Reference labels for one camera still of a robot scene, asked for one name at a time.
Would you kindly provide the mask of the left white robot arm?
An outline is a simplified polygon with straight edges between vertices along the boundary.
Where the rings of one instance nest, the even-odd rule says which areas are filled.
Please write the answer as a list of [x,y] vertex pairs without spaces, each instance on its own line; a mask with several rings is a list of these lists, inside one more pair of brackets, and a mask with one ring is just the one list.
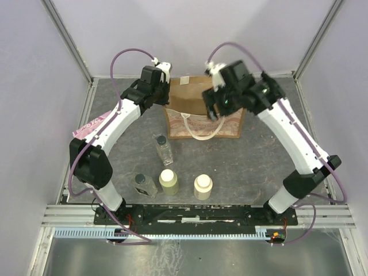
[[147,109],[168,104],[172,65],[162,62],[145,66],[140,79],[123,93],[107,118],[89,135],[70,142],[71,174],[87,186],[87,191],[107,209],[113,224],[122,224],[127,217],[125,201],[112,183],[113,169],[108,155],[125,130]]

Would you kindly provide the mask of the brown canvas tote bag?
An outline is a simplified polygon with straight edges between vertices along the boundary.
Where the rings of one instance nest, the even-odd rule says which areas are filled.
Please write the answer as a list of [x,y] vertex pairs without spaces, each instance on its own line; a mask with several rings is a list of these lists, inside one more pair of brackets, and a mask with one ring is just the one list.
[[234,138],[241,135],[245,109],[212,121],[202,99],[202,92],[212,87],[208,76],[183,76],[170,82],[169,104],[164,106],[169,139],[199,141],[213,137]]

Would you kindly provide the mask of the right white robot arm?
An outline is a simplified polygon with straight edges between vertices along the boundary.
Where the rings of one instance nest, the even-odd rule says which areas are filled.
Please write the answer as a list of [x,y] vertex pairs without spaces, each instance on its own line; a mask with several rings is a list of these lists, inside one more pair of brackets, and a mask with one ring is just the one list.
[[209,119],[246,109],[265,123],[291,157],[295,170],[265,203],[264,220],[278,224],[284,212],[312,192],[327,176],[335,176],[342,161],[325,152],[306,131],[277,81],[266,72],[256,81],[243,61],[206,63],[212,87],[202,93]]

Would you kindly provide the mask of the cream bottle white cap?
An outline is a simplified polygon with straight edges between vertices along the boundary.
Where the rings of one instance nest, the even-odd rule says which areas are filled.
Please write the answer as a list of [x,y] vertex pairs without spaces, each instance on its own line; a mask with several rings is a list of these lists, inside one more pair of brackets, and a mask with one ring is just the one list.
[[194,196],[198,200],[204,201],[210,197],[213,181],[210,176],[201,174],[194,180]]

